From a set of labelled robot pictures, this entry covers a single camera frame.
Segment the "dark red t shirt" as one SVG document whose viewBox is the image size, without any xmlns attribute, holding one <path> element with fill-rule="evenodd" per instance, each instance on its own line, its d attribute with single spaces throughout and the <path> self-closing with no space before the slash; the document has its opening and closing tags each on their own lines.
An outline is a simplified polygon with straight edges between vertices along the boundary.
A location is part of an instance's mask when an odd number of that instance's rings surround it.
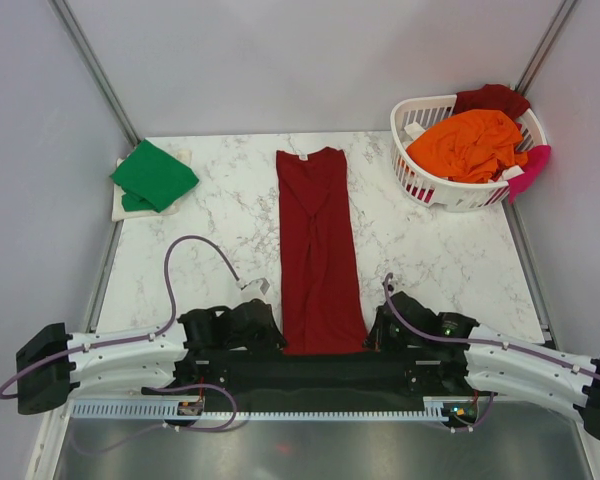
<svg viewBox="0 0 600 480">
<path fill-rule="evenodd" d="M 276 172 L 285 353 L 359 353 L 367 329 L 345 153 L 331 147 L 306 157 L 278 151 Z"/>
</svg>

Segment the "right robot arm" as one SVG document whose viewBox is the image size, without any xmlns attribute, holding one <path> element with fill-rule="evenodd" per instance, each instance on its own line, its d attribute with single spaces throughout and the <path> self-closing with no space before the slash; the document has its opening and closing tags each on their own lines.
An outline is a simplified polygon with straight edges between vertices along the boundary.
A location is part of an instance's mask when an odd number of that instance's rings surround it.
<svg viewBox="0 0 600 480">
<path fill-rule="evenodd" d="M 533 403 L 581 423 L 600 441 L 600 355 L 516 340 L 460 313 L 435 313 L 402 291 L 386 292 L 364 345 L 425 351 L 440 361 L 445 391 L 469 387 Z"/>
</svg>

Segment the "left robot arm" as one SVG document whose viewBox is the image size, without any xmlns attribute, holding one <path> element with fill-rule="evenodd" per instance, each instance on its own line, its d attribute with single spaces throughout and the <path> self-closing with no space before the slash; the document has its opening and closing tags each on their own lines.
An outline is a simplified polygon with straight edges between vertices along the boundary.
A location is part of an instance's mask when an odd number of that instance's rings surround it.
<svg viewBox="0 0 600 480">
<path fill-rule="evenodd" d="M 260 299 L 193 309 L 169 328 L 69 334 L 64 324 L 51 324 L 16 354 L 17 411 L 35 415 L 72 397 L 120 392 L 198 396 L 210 377 L 205 354 L 279 352 L 286 345 L 271 306 Z"/>
</svg>

